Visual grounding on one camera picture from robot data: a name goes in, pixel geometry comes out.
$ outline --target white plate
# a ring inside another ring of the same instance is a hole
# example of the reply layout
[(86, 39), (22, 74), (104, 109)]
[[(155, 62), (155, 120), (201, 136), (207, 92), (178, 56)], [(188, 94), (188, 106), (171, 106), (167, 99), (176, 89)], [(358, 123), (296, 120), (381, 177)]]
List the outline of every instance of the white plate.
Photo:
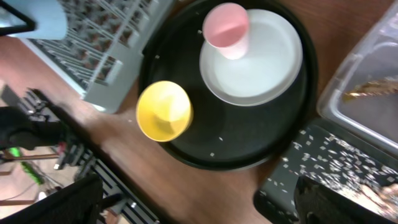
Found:
[(296, 79), (303, 50), (294, 27), (282, 16), (261, 9), (248, 10), (249, 50), (229, 60), (205, 41), (200, 72), (206, 86), (221, 100), (255, 106), (277, 98)]

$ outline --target round black tray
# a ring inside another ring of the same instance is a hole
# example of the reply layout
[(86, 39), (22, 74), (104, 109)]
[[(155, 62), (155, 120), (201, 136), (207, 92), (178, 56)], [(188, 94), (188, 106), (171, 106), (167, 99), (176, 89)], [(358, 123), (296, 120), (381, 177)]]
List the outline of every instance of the round black tray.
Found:
[(254, 166), (283, 150), (314, 111), (318, 67), (315, 49), (300, 21), (274, 0), (235, 1), (246, 9), (266, 9), (286, 18), (303, 44), (303, 64), (292, 86), (263, 105), (240, 107), (219, 100), (199, 71), (201, 27), (222, 1), (199, 0), (174, 16), (144, 50), (139, 93), (151, 83), (169, 80), (182, 86), (193, 105), (193, 121), (177, 139), (160, 145), (178, 160), (209, 170)]

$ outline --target gray dish rack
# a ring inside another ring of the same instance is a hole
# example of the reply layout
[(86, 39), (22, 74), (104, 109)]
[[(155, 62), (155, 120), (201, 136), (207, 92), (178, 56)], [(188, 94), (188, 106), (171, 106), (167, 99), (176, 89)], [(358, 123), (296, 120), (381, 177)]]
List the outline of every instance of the gray dish rack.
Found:
[(175, 0), (59, 0), (63, 40), (21, 39), (83, 100), (115, 113), (139, 76), (142, 50)]

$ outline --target green object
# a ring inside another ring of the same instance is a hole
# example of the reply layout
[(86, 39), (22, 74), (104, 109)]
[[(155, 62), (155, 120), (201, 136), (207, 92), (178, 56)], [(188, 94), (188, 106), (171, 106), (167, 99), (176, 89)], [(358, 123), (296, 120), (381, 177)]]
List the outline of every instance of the green object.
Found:
[[(12, 147), (8, 151), (15, 157), (21, 156), (21, 150), (18, 147)], [(28, 163), (21, 162), (22, 170), (38, 185), (44, 184), (44, 179), (36, 170)]]

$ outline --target brown table surface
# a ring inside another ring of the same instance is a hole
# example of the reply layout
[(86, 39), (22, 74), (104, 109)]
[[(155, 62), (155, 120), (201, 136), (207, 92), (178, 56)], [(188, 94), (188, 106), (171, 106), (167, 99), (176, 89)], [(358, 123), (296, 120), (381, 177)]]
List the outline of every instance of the brown table surface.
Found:
[[(393, 0), (281, 0), (304, 23), (315, 44), (318, 95)], [(269, 223), (252, 196), (275, 165), (268, 162), (237, 172), (212, 172), (182, 164), (147, 139), (135, 119), (137, 85), (118, 114), (102, 114), (81, 101), (56, 73), (18, 39), (0, 37), (0, 79), (19, 95), (42, 90), (64, 107), (109, 157), (175, 221), (180, 223)]]

